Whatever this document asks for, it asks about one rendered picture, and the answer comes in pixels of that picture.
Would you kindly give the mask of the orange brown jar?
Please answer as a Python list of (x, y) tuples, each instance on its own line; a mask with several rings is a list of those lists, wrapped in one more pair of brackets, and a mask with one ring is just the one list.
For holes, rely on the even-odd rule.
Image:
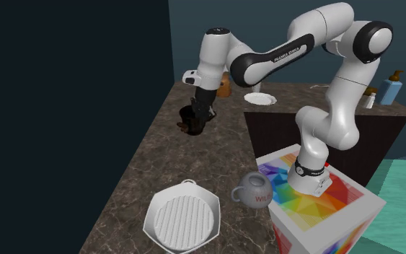
[(221, 78), (221, 83), (217, 89), (217, 97), (229, 97), (231, 95), (231, 81), (229, 78), (229, 72), (225, 71)]

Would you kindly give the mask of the dark brown round object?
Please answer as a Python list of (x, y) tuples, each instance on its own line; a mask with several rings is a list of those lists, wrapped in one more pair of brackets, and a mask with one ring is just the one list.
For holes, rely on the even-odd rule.
[(203, 117), (199, 118), (193, 111), (191, 105), (186, 105), (181, 108), (179, 114), (181, 121), (177, 123), (177, 126), (180, 127), (182, 132), (190, 136), (200, 135), (203, 132), (206, 123), (214, 117), (212, 108), (209, 107), (207, 112), (203, 114)]

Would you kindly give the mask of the white plate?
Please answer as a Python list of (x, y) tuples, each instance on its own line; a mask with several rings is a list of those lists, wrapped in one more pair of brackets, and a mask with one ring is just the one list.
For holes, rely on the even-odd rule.
[(248, 93), (244, 99), (253, 105), (273, 105), (277, 102), (274, 96), (262, 92)]

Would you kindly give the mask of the grey round mug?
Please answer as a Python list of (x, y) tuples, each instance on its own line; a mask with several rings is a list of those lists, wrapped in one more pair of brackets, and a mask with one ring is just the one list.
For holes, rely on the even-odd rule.
[(262, 209), (273, 200), (273, 187), (261, 172), (249, 172), (231, 191), (231, 199), (234, 202), (242, 202), (252, 209)]

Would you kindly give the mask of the white grill pan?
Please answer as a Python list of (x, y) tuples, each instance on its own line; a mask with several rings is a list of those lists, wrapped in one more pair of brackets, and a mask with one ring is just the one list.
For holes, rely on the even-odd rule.
[(143, 231), (169, 254), (188, 254), (219, 236), (219, 197), (187, 179), (155, 193)]

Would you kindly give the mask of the rainbow patterned robot stand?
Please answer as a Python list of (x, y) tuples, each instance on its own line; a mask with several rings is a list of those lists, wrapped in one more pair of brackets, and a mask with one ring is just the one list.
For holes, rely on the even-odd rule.
[(350, 254), (386, 201), (332, 165), (332, 185), (319, 197), (296, 192), (287, 181), (299, 153), (294, 144), (256, 159), (273, 186), (268, 205), (280, 254)]

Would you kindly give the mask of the white shaker with brown cap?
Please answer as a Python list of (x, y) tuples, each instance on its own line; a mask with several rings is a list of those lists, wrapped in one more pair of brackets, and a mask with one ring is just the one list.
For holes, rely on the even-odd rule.
[(363, 104), (363, 108), (371, 109), (373, 107), (377, 92), (378, 92), (378, 89), (375, 87), (366, 88), (365, 92), (363, 93), (366, 96), (366, 100), (365, 100), (365, 103)]

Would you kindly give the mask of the blue soap dispenser bottle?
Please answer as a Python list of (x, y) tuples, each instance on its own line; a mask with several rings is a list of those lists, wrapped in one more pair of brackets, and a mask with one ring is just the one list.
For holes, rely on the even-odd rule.
[(396, 70), (393, 75), (381, 83), (376, 95), (376, 101), (380, 105), (391, 105), (394, 102), (402, 87), (402, 82), (400, 81), (401, 73), (402, 71)]

